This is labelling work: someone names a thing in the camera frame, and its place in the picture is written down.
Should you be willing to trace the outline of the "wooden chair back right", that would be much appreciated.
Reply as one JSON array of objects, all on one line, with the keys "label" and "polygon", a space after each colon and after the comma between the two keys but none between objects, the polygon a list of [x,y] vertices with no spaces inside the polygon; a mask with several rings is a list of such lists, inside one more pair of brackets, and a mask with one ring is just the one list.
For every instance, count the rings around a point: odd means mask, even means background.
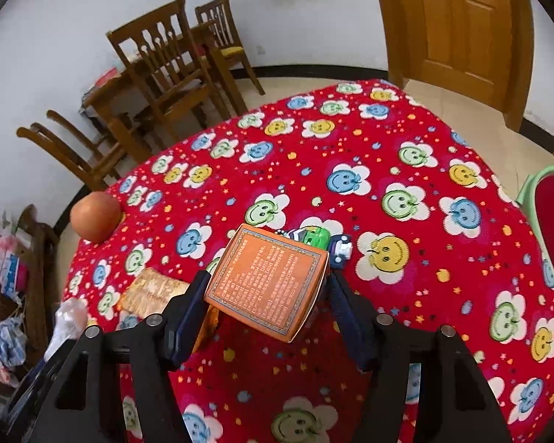
[{"label": "wooden chair back right", "polygon": [[232,14],[230,0],[211,0],[195,8],[199,24],[211,23],[216,46],[230,68],[241,65],[260,95],[265,90],[250,64]]}]

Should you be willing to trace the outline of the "wooden chair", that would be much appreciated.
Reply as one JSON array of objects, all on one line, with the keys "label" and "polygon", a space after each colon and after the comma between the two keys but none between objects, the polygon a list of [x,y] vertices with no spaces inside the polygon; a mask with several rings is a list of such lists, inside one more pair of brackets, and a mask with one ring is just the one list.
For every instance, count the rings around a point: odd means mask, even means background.
[{"label": "wooden chair", "polygon": [[210,101],[223,119],[230,112],[197,53],[186,0],[174,0],[107,33],[132,82],[148,102],[143,116],[178,138],[177,125]]},{"label": "wooden chair", "polygon": [[232,14],[230,0],[211,0],[195,8],[199,24],[211,23],[216,46],[230,68],[241,65],[260,95],[265,90],[250,64]]},{"label": "wooden chair", "polygon": [[106,132],[98,131],[99,136],[96,140],[91,140],[87,137],[79,128],[73,125],[67,118],[65,118],[60,113],[57,113],[53,109],[49,109],[46,112],[48,119],[58,123],[60,126],[65,128],[70,134],[73,135],[86,149],[88,149],[92,156],[99,160],[103,157],[104,153],[101,151],[106,145],[112,147],[114,145],[113,137]]},{"label": "wooden chair", "polygon": [[93,191],[106,190],[108,188],[107,178],[114,180],[121,178],[116,166],[123,160],[126,153],[119,144],[115,144],[108,153],[97,157],[93,163],[90,163],[40,123],[33,123],[28,128],[18,128],[17,136],[35,143]]}]

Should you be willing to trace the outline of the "green toy car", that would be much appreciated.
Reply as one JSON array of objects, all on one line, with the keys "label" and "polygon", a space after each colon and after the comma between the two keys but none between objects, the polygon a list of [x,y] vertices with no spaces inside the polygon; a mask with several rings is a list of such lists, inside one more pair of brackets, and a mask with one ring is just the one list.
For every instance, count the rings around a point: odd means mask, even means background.
[{"label": "green toy car", "polygon": [[307,246],[327,251],[330,266],[334,269],[342,270],[351,258],[353,245],[347,234],[333,234],[328,229],[315,225],[289,231],[277,230],[276,233]]}]

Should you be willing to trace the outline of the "wooden dining table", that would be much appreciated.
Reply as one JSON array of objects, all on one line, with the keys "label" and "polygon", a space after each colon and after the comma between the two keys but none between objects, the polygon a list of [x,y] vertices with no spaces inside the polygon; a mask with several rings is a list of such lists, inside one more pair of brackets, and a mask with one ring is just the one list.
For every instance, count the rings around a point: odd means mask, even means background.
[{"label": "wooden dining table", "polygon": [[[206,53],[211,71],[221,84],[234,112],[242,115],[248,111],[248,108],[221,51],[212,47],[214,41],[211,28],[211,22],[198,24],[190,28],[190,34],[197,46]],[[145,97],[132,82],[131,75],[124,70],[102,87],[90,91],[83,98],[81,109],[87,113],[87,116],[97,117],[137,163],[144,163],[152,156],[153,151],[144,141],[132,135],[130,130],[124,127],[119,114],[122,109],[142,110],[146,105]]]}]

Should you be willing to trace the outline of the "wooden door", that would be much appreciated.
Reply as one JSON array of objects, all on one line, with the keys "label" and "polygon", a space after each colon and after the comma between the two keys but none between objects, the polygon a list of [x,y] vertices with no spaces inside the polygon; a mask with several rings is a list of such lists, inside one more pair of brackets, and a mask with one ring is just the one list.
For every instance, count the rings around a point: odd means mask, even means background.
[{"label": "wooden door", "polygon": [[521,127],[533,72],[530,0],[379,0],[388,76],[481,102]]}]

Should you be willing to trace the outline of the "wooden chair front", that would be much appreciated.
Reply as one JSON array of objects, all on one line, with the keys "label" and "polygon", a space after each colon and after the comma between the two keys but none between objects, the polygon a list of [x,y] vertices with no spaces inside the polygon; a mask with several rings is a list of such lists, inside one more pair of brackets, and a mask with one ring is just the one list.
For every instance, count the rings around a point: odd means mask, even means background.
[{"label": "wooden chair front", "polygon": [[197,53],[186,0],[174,0],[107,33],[132,82],[148,102],[143,116],[178,138],[177,125],[210,101],[223,119],[230,112]]}]

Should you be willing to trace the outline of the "red apple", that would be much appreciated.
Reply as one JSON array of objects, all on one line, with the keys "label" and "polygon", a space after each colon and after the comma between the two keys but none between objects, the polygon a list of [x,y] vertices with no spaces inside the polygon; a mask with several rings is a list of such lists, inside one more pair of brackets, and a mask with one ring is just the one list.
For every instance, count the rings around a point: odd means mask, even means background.
[{"label": "red apple", "polygon": [[95,191],[73,205],[70,220],[73,231],[81,238],[102,243],[107,240],[122,218],[121,205],[106,192]]}]

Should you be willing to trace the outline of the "wooden chair far left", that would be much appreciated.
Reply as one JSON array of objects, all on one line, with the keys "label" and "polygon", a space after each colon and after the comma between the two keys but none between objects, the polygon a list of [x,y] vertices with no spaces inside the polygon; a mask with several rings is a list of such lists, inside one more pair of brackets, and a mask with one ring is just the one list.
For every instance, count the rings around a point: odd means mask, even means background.
[{"label": "wooden chair far left", "polygon": [[65,118],[60,113],[57,113],[53,109],[49,109],[46,112],[48,119],[58,123],[60,126],[65,128],[70,134],[73,135],[86,149],[88,149],[92,156],[99,160],[103,157],[104,153],[101,151],[106,145],[112,147],[114,145],[113,137],[106,132],[98,131],[99,136],[96,140],[91,140],[87,137],[79,128],[73,125],[67,118]]}]

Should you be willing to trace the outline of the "orange snack wrapper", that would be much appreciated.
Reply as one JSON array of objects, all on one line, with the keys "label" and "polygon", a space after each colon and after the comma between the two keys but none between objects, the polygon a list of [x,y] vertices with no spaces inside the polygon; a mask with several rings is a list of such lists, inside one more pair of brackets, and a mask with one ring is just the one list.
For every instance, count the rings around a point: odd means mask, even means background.
[{"label": "orange snack wrapper", "polygon": [[121,295],[120,307],[145,319],[151,314],[161,314],[173,297],[186,293],[188,286],[187,282],[146,268]]}]

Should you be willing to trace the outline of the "orange cardboard box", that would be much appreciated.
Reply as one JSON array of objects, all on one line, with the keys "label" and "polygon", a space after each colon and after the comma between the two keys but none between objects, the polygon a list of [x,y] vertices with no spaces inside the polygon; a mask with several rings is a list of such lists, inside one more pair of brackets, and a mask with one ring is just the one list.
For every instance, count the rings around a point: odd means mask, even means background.
[{"label": "orange cardboard box", "polygon": [[326,250],[242,224],[209,281],[205,300],[281,342],[292,342],[318,300]]}]

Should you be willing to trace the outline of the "red smiley flower tablecloth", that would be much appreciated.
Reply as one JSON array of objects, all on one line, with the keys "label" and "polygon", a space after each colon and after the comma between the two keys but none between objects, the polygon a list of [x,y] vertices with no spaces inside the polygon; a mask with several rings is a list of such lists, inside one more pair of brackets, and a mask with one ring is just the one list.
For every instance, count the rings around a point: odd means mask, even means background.
[{"label": "red smiley flower tablecloth", "polygon": [[[123,219],[81,240],[64,300],[128,328],[121,297],[145,269],[185,282],[214,271],[242,223],[348,235],[345,279],[418,330],[453,326],[514,442],[554,415],[554,289],[524,215],[481,157],[427,108],[378,80],[263,105],[179,143],[108,192]],[[220,314],[171,383],[194,442],[350,442],[369,377],[329,308],[280,342]]]}]

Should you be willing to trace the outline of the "cluttered wooden side shelf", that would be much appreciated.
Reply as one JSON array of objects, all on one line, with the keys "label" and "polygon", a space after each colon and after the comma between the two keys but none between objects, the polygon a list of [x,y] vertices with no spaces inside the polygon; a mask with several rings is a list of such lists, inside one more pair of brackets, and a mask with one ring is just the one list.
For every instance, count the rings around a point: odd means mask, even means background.
[{"label": "cluttered wooden side shelf", "polygon": [[52,263],[59,243],[53,228],[28,205],[0,218],[0,395],[8,397],[53,335]]}]

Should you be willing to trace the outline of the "white plastic bag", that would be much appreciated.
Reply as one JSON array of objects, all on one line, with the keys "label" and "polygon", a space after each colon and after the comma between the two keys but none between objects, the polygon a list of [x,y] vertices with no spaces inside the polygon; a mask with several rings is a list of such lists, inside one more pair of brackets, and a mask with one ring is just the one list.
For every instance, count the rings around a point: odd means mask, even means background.
[{"label": "white plastic bag", "polygon": [[53,336],[42,358],[49,361],[65,342],[81,337],[87,327],[87,321],[85,300],[70,298],[64,301],[56,310]]}]

